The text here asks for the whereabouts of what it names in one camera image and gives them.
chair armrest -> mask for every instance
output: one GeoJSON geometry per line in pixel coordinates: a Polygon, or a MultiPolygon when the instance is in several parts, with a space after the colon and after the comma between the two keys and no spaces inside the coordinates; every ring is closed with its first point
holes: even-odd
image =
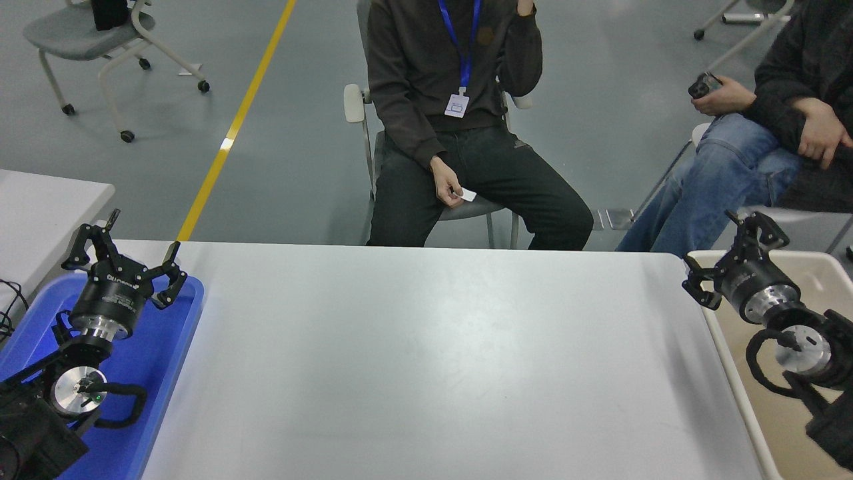
{"type": "Polygon", "coordinates": [[[512,98],[513,98],[513,103],[515,104],[515,107],[519,110],[527,110],[528,108],[531,108],[533,106],[533,98],[531,97],[531,94],[529,94],[529,93],[523,97],[512,97],[512,98]]]}
{"type": "Polygon", "coordinates": [[[738,215],[748,215],[752,212],[761,212],[769,216],[776,223],[798,223],[817,219],[824,215],[823,212],[807,212],[805,210],[793,210],[791,208],[765,207],[764,205],[747,205],[738,209],[738,215]]]}
{"type": "Polygon", "coordinates": [[[364,121],[364,97],[362,89],[356,84],[344,87],[344,116],[350,123],[361,123],[364,121]]]}

blue tray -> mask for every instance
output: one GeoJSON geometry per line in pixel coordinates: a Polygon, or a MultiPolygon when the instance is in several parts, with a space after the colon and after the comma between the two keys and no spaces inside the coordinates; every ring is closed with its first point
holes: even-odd
{"type": "MultiPolygon", "coordinates": [[[[154,288],[164,289],[166,281],[156,278],[154,288]]],[[[0,352],[0,381],[56,351],[50,327],[57,312],[74,306],[85,283],[85,275],[69,274],[57,278],[38,294],[9,344],[0,352]]],[[[130,427],[89,429],[83,435],[89,452],[60,475],[60,479],[137,480],[142,476],[201,316],[203,296],[201,282],[188,277],[171,306],[158,310],[150,301],[146,302],[133,336],[113,343],[113,354],[104,360],[100,370],[109,382],[145,387],[148,391],[145,409],[130,427]]],[[[102,418],[124,419],[132,405],[132,397],[109,395],[101,406],[102,418]]]]}

office chair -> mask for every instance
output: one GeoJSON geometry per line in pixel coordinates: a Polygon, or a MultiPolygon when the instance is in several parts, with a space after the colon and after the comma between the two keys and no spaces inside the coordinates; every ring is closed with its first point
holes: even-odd
{"type": "MultiPolygon", "coordinates": [[[[367,39],[367,24],[368,13],[370,11],[369,0],[359,0],[356,6],[358,15],[358,25],[362,35],[362,47],[364,56],[368,55],[368,39],[367,39]]],[[[506,107],[506,97],[503,98],[504,107],[506,107]]],[[[385,142],[385,132],[376,134],[376,141],[373,152],[370,148],[370,132],[368,130],[368,122],[365,105],[372,103],[370,98],[370,89],[362,89],[358,85],[349,84],[344,87],[344,114],[346,121],[349,123],[361,123],[364,132],[364,154],[367,158],[368,175],[370,177],[370,199],[374,200],[376,195],[376,179],[380,172],[382,163],[381,153],[385,142]]],[[[528,96],[513,98],[513,103],[517,108],[530,108],[532,103],[528,96]]],[[[508,113],[504,117],[509,128],[508,113]]],[[[442,220],[462,220],[485,215],[486,228],[489,234],[489,247],[495,248],[494,226],[492,224],[491,214],[493,212],[503,210],[503,205],[486,200],[482,196],[477,196],[473,202],[464,202],[457,208],[445,208],[441,213],[439,221],[442,220]]],[[[515,249],[519,241],[519,216],[513,212],[512,231],[509,238],[509,248],[515,249]]]]}
{"type": "Polygon", "coordinates": [[[89,61],[96,58],[109,60],[98,73],[98,83],[101,86],[104,98],[107,100],[107,106],[116,130],[121,139],[127,143],[132,142],[135,135],[125,128],[124,120],[113,100],[113,93],[107,84],[107,73],[122,62],[134,56],[138,59],[139,66],[143,70],[149,70],[151,64],[147,59],[140,56],[140,52],[149,45],[154,45],[199,79],[197,86],[202,93],[210,90],[210,84],[207,83],[204,75],[151,35],[150,31],[154,28],[154,18],[142,12],[144,5],[151,4],[150,0],[139,0],[134,3],[130,22],[102,32],[95,28],[90,2],[73,3],[72,0],[65,0],[65,3],[64,9],[35,20],[24,28],[24,37],[38,48],[38,58],[42,63],[50,86],[53,87],[63,114],[73,115],[75,113],[74,106],[65,101],[59,84],[56,83],[56,77],[50,69],[45,55],[48,53],[74,61],[89,61]],[[136,40],[139,41],[131,46],[130,44],[136,40]],[[110,55],[111,52],[118,49],[124,51],[116,56],[110,55]]]}
{"type": "MultiPolygon", "coordinates": [[[[705,31],[710,28],[712,25],[717,23],[719,20],[722,20],[723,23],[741,23],[741,21],[731,21],[728,20],[729,14],[727,12],[735,6],[740,0],[727,0],[726,4],[717,11],[708,21],[705,22],[703,26],[696,29],[693,32],[693,38],[696,40],[701,40],[705,37],[705,31]]],[[[745,0],[746,4],[751,8],[755,9],[759,12],[758,21],[760,21],[760,25],[758,28],[753,30],[749,35],[747,35],[743,40],[740,40],[734,47],[729,49],[722,56],[717,58],[711,65],[709,65],[705,70],[712,72],[717,67],[719,67],[724,61],[731,58],[731,56],[743,50],[746,46],[754,42],[758,37],[764,35],[770,28],[779,24],[781,22],[787,21],[788,14],[791,13],[794,8],[794,4],[796,0],[745,0]]]]}
{"type": "MultiPolygon", "coordinates": [[[[638,216],[642,213],[643,208],[648,204],[648,202],[652,199],[655,193],[657,193],[660,185],[670,176],[670,172],[676,166],[678,161],[684,155],[684,152],[687,151],[687,148],[691,145],[694,148],[699,146],[699,141],[705,135],[705,132],[708,130],[708,127],[711,126],[711,123],[703,123],[697,125],[690,135],[690,140],[682,147],[682,150],[678,153],[675,160],[670,164],[670,166],[664,172],[664,175],[658,180],[658,183],[652,188],[652,191],[643,201],[642,205],[637,209],[638,216]]],[[[762,214],[768,215],[770,218],[775,220],[776,223],[782,227],[782,230],[786,231],[789,236],[792,238],[792,246],[799,250],[807,250],[807,251],[825,251],[828,254],[832,254],[832,252],[838,247],[838,244],[841,240],[844,239],[847,232],[850,230],[850,227],[853,226],[853,215],[849,214],[834,214],[827,212],[810,212],[804,210],[795,210],[792,208],[780,208],[780,207],[765,207],[764,205],[749,205],[738,209],[738,215],[743,217],[744,215],[751,214],[752,212],[761,212],[762,214]],[[834,238],[827,244],[821,243],[820,236],[816,236],[816,231],[825,231],[832,230],[832,228],[840,223],[840,220],[846,220],[844,224],[838,230],[838,233],[835,234],[834,238]],[[792,235],[795,231],[804,231],[802,236],[792,235]]],[[[720,235],[717,242],[714,244],[713,249],[726,249],[731,246],[731,239],[734,237],[734,224],[728,225],[726,227],[726,231],[720,235]]]]}

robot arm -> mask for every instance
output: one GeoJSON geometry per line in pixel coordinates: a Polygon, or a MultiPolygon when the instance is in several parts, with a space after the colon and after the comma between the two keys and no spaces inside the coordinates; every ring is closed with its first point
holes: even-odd
{"type": "Polygon", "coordinates": [[[789,243],[770,217],[727,215],[737,225],[732,248],[712,268],[685,256],[689,273],[682,286],[703,307],[716,310],[725,297],[743,320],[764,327],[746,347],[752,376],[770,391],[802,401],[813,415],[806,434],[853,471],[853,322],[833,310],[813,312],[800,301],[799,287],[769,258],[771,249],[789,243]],[[703,290],[706,280],[713,291],[703,290]],[[768,340],[777,343],[775,358],[790,388],[771,383],[758,364],[758,350],[768,340]],[[844,393],[829,403],[812,385],[844,393]]]}
{"type": "Polygon", "coordinates": [[[121,255],[109,235],[118,216],[116,209],[104,227],[81,225],[61,263],[66,270],[85,270],[88,278],[73,309],[56,315],[58,349],[0,383],[3,479],[56,478],[88,451],[80,437],[90,427],[124,428],[142,414],[145,389],[109,382],[100,364],[112,353],[113,342],[133,335],[145,302],[151,299],[160,309],[170,306],[187,274],[175,262],[178,242],[163,264],[152,269],[121,255]],[[95,247],[93,265],[87,242],[95,247]],[[152,280],[162,275],[169,284],[154,292],[152,280]],[[100,418],[99,407],[108,395],[135,398],[127,418],[100,418]]]}

beige tray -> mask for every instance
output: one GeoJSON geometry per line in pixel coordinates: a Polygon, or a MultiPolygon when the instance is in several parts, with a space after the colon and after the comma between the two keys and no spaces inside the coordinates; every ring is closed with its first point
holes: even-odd
{"type": "MultiPolygon", "coordinates": [[[[722,250],[692,252],[701,266],[714,266],[722,250]]],[[[828,308],[853,319],[853,282],[832,256],[814,252],[774,250],[770,259],[803,292],[806,307],[818,313],[828,308]]],[[[703,285],[713,287],[710,282],[703,285]]],[[[767,391],[752,377],[746,365],[746,344],[760,326],[746,323],[725,301],[718,310],[703,308],[705,319],[720,354],[735,400],[746,422],[752,443],[768,480],[853,480],[805,434],[811,414],[798,400],[767,391]]],[[[765,375],[787,386],[773,356],[770,342],[759,356],[765,375]]],[[[840,392],[818,389],[829,401],[840,392]]]]}

